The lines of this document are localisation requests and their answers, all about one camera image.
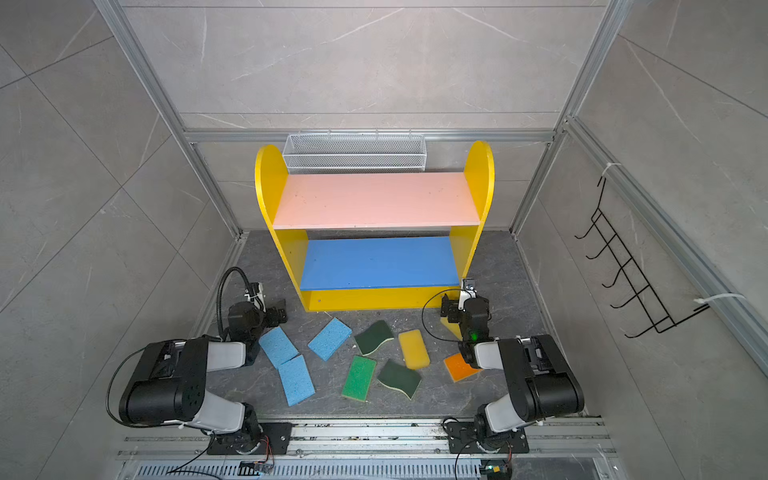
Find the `yellow sponge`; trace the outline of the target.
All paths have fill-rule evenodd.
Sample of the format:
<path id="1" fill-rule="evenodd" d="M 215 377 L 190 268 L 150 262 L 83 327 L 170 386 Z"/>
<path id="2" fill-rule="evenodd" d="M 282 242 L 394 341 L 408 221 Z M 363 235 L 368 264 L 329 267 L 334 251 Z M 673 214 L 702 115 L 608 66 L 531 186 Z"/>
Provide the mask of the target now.
<path id="1" fill-rule="evenodd" d="M 420 330 L 410 330 L 398 335 L 405 365 L 410 370 L 420 370 L 430 365 L 429 354 Z"/>
<path id="2" fill-rule="evenodd" d="M 446 317 L 441 317 L 440 322 L 457 340 L 462 339 L 462 333 L 458 323 L 449 322 Z"/>

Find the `bright green sponge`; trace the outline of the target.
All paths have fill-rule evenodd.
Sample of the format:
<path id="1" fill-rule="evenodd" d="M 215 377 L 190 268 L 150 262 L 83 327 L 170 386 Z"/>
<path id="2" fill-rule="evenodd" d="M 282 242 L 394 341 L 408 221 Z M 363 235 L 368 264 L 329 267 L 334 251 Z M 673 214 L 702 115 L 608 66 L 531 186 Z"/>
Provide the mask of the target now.
<path id="1" fill-rule="evenodd" d="M 376 370 L 375 360 L 355 356 L 352 360 L 341 395 L 345 398 L 365 402 Z"/>

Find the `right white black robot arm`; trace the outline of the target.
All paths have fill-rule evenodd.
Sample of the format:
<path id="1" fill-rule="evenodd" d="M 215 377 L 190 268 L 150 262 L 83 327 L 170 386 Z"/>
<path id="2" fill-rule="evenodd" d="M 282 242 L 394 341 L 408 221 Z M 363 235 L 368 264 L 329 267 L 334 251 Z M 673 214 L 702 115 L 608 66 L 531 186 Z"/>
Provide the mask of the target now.
<path id="1" fill-rule="evenodd" d="M 456 300 L 442 296 L 440 320 L 458 328 L 459 353 L 448 359 L 454 380 L 480 370 L 504 375 L 507 393 L 474 416 L 469 439 L 478 448 L 498 450 L 528 425 L 583 410 L 582 388 L 551 335 L 493 338 L 489 300 L 466 290 Z"/>

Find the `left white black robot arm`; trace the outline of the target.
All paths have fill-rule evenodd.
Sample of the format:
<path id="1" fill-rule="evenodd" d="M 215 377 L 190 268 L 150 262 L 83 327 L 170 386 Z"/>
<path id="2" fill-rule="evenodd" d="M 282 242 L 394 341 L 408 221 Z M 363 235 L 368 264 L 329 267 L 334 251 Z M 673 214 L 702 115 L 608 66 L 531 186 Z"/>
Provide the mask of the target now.
<path id="1" fill-rule="evenodd" d="M 207 375 L 254 364 L 260 338 L 287 321 L 285 302 L 260 307 L 243 301 L 228 311 L 226 340 L 209 336 L 148 344 L 118 405 L 119 423 L 131 428 L 181 426 L 213 437 L 210 455 L 283 455 L 290 423 L 261 423 L 255 408 L 206 390 Z"/>

